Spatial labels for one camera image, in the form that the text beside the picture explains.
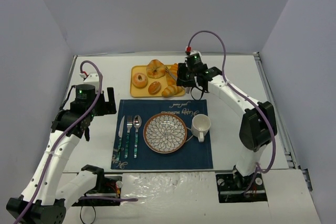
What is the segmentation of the large striped croissant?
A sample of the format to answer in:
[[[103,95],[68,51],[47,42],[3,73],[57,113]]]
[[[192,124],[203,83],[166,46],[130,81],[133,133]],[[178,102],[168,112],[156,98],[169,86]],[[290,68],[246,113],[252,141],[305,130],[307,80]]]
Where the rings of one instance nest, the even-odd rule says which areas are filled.
[[[178,70],[178,64],[177,63],[170,66],[169,69],[172,73],[174,73],[175,76],[177,76],[177,70]],[[166,76],[167,85],[176,84],[176,81],[173,78],[171,78],[167,73],[165,73],[165,76]]]

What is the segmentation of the metal serving tongs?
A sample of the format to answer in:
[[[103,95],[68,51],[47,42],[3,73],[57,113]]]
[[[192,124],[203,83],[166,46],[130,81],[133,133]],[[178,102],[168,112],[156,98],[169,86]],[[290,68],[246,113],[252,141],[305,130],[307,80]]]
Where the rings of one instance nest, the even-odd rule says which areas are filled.
[[[177,80],[177,76],[175,76],[174,73],[172,73],[168,67],[165,67],[165,72],[175,81]]]

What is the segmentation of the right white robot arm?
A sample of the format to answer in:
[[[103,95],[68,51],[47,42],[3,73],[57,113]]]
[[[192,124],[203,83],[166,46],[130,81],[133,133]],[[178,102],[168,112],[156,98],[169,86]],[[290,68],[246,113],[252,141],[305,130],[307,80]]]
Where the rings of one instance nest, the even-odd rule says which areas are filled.
[[[177,65],[177,85],[215,95],[242,120],[239,139],[244,147],[234,166],[235,173],[246,178],[271,169],[276,155],[277,124],[274,106],[269,101],[260,102],[244,93],[226,78],[223,70],[202,63],[199,52]]]

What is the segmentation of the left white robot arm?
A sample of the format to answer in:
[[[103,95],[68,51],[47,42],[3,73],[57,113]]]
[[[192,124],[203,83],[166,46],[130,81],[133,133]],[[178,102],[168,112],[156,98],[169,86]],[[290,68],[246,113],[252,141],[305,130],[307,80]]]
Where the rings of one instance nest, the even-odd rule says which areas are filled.
[[[10,198],[7,211],[15,223],[62,223],[67,209],[82,195],[99,189],[104,180],[102,168],[86,165],[76,178],[58,188],[69,157],[81,138],[90,139],[89,126],[96,116],[116,114],[113,88],[104,98],[102,74],[81,73],[83,83],[75,86],[75,99],[69,109],[61,108],[56,115],[49,141],[40,163],[21,195]]]

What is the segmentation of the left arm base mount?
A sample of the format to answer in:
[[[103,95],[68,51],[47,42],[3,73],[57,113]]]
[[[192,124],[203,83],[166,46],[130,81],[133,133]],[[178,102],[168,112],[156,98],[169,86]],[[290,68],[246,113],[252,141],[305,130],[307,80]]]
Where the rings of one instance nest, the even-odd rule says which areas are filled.
[[[99,190],[92,189],[86,192],[84,197],[111,197],[120,198],[121,189],[117,186],[117,183],[122,182],[121,176],[106,177],[101,184]],[[72,205],[73,207],[106,207],[106,206],[120,206],[119,202],[103,200],[103,199],[84,199],[80,200]]]

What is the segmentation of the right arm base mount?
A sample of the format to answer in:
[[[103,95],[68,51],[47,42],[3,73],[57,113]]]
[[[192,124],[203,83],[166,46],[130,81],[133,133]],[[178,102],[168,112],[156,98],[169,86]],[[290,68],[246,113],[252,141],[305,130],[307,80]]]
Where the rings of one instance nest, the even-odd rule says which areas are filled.
[[[219,203],[267,202],[267,194],[261,174],[258,173],[252,185],[249,186],[252,178],[253,175],[242,178],[237,174],[217,173],[216,183]]]

